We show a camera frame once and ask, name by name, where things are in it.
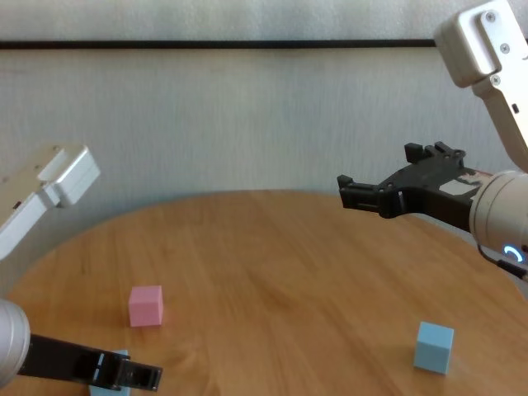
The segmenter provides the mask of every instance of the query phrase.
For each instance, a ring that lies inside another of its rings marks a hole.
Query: light blue cube
[[[414,366],[447,374],[455,330],[433,323],[421,322],[418,330]]]
[[[115,353],[120,353],[121,355],[128,355],[129,352],[124,349],[122,351],[114,351]],[[90,385],[90,396],[130,396],[130,388],[121,387],[121,390],[111,390],[98,388],[97,386]]]

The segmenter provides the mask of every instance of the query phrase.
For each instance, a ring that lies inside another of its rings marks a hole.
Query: white wall
[[[88,144],[103,172],[0,263],[2,290],[60,241],[163,200],[336,193],[341,173],[378,182],[405,165],[407,142],[441,139],[468,166],[512,167],[435,49],[3,51],[0,91],[3,173],[52,141]]]
[[[423,39],[484,0],[0,0],[3,40]],[[528,27],[526,0],[509,0]]]

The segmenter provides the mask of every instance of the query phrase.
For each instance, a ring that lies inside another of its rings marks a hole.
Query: wooden table
[[[163,325],[130,328],[131,287],[158,284]],[[512,282],[443,230],[336,196],[226,193],[130,213],[52,251],[10,299],[34,333],[162,366],[159,395],[528,394],[528,306]],[[455,329],[447,376],[413,368],[422,320]],[[0,394],[87,388],[17,377]]]

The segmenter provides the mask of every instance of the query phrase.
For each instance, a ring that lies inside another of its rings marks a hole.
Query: pink cube
[[[129,298],[130,326],[159,326],[163,319],[162,286],[133,287]]]

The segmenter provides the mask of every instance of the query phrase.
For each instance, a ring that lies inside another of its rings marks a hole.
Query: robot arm
[[[43,148],[0,186],[0,259],[7,256],[42,215],[74,205],[99,176],[82,145]],[[110,351],[31,334],[24,311],[0,299],[0,388],[15,375],[74,381],[119,390],[157,390],[162,369]]]
[[[494,0],[456,14],[437,29],[435,40],[455,84],[471,86],[483,99],[508,155],[528,172],[528,45],[508,2]],[[407,144],[405,153],[411,165],[377,186],[340,176],[343,206],[385,218],[430,215],[471,232],[482,254],[484,246],[525,260],[528,175],[491,176],[466,168],[465,152],[442,142]],[[528,281],[526,269],[486,258]]]

